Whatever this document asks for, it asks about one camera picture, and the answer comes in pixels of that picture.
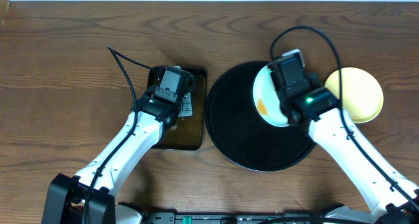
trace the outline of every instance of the yellow bowl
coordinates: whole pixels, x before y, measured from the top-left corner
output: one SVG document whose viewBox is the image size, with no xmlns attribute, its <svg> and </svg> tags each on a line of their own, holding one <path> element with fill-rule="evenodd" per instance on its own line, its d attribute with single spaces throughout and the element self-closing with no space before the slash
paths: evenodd
<svg viewBox="0 0 419 224">
<path fill-rule="evenodd" d="M 369 73 L 355 67 L 342 68 L 343 108 L 354 123 L 373 120 L 381 112 L 384 96 L 378 81 Z M 325 88 L 339 98 L 339 72 L 326 80 Z"/>
</svg>

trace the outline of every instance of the black cable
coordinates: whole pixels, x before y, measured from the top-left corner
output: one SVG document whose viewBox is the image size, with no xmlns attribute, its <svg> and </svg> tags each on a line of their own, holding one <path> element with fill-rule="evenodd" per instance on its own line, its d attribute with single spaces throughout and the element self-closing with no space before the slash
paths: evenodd
<svg viewBox="0 0 419 224">
<path fill-rule="evenodd" d="M 362 155 L 368 160 L 368 162 L 371 163 L 372 166 L 374 166 L 374 168 L 386 179 L 386 181 L 388 181 L 388 183 L 391 185 L 390 188 L 394 188 L 396 191 L 399 191 L 399 193 L 405 197 L 405 199 L 408 200 L 408 202 L 412 205 L 413 209 L 419 213 L 419 206 L 417 205 L 417 203 L 413 200 L 413 198 L 410 197 L 410 195 L 408 195 L 406 193 L 406 191 L 404 191 L 399 184 L 394 181 L 389 175 L 386 174 L 385 171 L 383 171 L 383 169 L 381 169 L 381 167 L 379 167 L 379 165 L 367 154 L 367 152 L 365 152 L 365 150 L 362 148 L 362 146 L 360 146 L 360 144 L 358 143 L 358 141 L 355 139 L 354 137 L 354 132 L 352 132 L 348 125 L 346 124 L 345 118 L 344 118 L 344 113 L 343 113 L 343 106 L 342 106 L 342 102 L 343 102 L 343 94 L 342 94 L 342 65 L 340 63 L 340 58 L 339 58 L 339 54 L 336 50 L 335 45 L 332 43 L 332 40 L 330 40 L 330 38 L 328 36 L 326 36 L 326 34 L 324 34 L 322 31 L 317 30 L 316 28 L 310 27 L 310 26 L 295 26 L 292 28 L 289 28 L 287 30 L 285 30 L 283 33 L 279 34 L 274 41 L 272 42 L 271 46 L 270 46 L 270 50 L 269 50 L 269 54 L 270 54 L 270 58 L 272 59 L 272 61 L 275 60 L 274 58 L 274 46 L 276 44 L 276 42 L 283 37 L 285 34 L 289 33 L 290 31 L 294 31 L 297 29 L 305 29 L 305 30 L 310 30 L 313 31 L 315 33 L 317 33 L 320 37 L 322 37 L 326 43 L 329 45 L 330 49 L 332 50 L 333 54 L 335 55 L 335 59 L 336 59 L 336 64 L 337 64 L 337 68 L 339 71 L 339 101 L 338 101 L 338 108 L 339 108 L 339 113 L 340 113 L 340 119 L 342 121 L 343 127 L 345 128 L 346 133 L 348 134 L 348 137 L 353 141 L 353 143 L 355 144 L 355 146 L 358 148 L 358 150 L 362 153 Z"/>
<path fill-rule="evenodd" d="M 112 156 L 119 150 L 119 148 L 122 147 L 122 145 L 124 145 L 124 143 L 126 142 L 126 140 L 132 135 L 134 134 L 134 130 L 136 129 L 136 125 L 137 125 L 137 120 L 138 120 L 138 107 L 137 107 L 137 96 L 136 96 L 136 92 L 134 90 L 134 87 L 132 86 L 131 80 L 127 74 L 127 72 L 124 69 L 124 66 L 122 65 L 122 63 L 120 62 L 120 60 L 118 59 L 117 56 L 117 52 L 114 51 L 112 49 L 112 47 L 107 46 L 107 48 L 111 51 L 113 57 L 115 58 L 115 60 L 117 61 L 121 71 L 124 73 L 125 79 L 128 82 L 128 85 L 130 86 L 130 90 L 131 90 L 131 95 L 132 95 L 132 99 L 134 101 L 134 122 L 132 124 L 131 129 L 128 131 L 127 135 L 124 137 L 124 139 L 122 139 L 121 142 L 119 142 L 119 144 L 112 150 L 111 153 L 109 153 L 105 160 L 103 160 L 102 164 L 100 164 L 99 168 L 96 169 L 96 173 L 94 174 L 94 177 L 92 179 L 92 182 L 90 183 L 89 189 L 87 191 L 87 198 L 85 199 L 85 203 L 84 203 L 84 211 L 83 211 L 83 218 L 82 218 L 82 223 L 85 224 L 87 223 L 87 215 L 88 215 L 88 210 L 89 210 L 89 202 L 90 199 L 92 197 L 92 193 L 93 193 L 93 187 L 96 183 L 96 180 L 98 179 L 98 177 L 100 176 L 102 170 L 105 168 L 105 165 L 109 162 L 109 160 L 112 158 Z"/>
<path fill-rule="evenodd" d="M 292 222 L 313 222 L 313 223 L 334 223 L 334 224 L 370 224 L 360 221 L 351 221 L 337 218 L 328 218 L 328 217 L 279 217 L 271 220 L 262 221 L 258 224 L 275 224 L 275 223 L 285 223 L 288 221 Z"/>
<path fill-rule="evenodd" d="M 117 55 L 118 55 L 118 56 L 120 56 L 121 58 L 123 58 L 123 59 L 125 59 L 125 60 L 128 60 L 129 62 L 131 62 L 131 63 L 133 63 L 133 64 L 140 65 L 141 67 L 145 67 L 146 69 L 149 69 L 150 71 L 154 71 L 155 73 L 157 73 L 157 70 L 153 69 L 152 67 L 149 67 L 149 66 L 147 66 L 147 65 L 145 65 L 145 64 L 142 64 L 142 63 L 139 63 L 139 62 L 137 62 L 137 61 L 135 61 L 135 60 L 132 60 L 132 59 L 130 59 L 130 58 L 128 58 L 128 57 L 126 57 L 125 55 L 123 55 L 123 54 L 121 54 L 121 53 L 117 52 L 116 50 L 111 50 L 111 51 L 113 51 L 115 54 L 117 54 Z"/>
</svg>

